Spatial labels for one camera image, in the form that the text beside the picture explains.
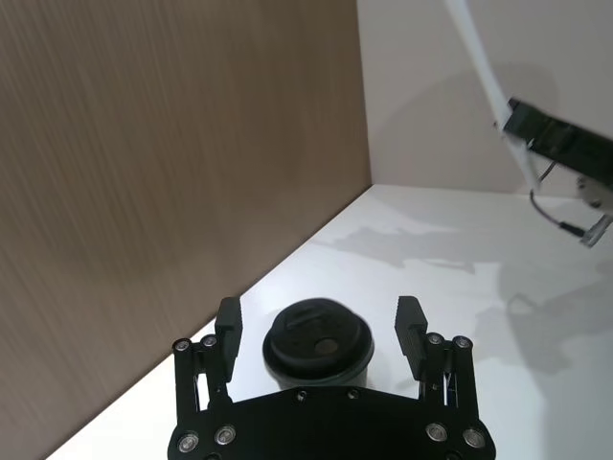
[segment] wooden wall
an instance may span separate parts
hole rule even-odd
[[[355,4],[0,0],[0,161],[1,456],[31,459],[369,186]]]

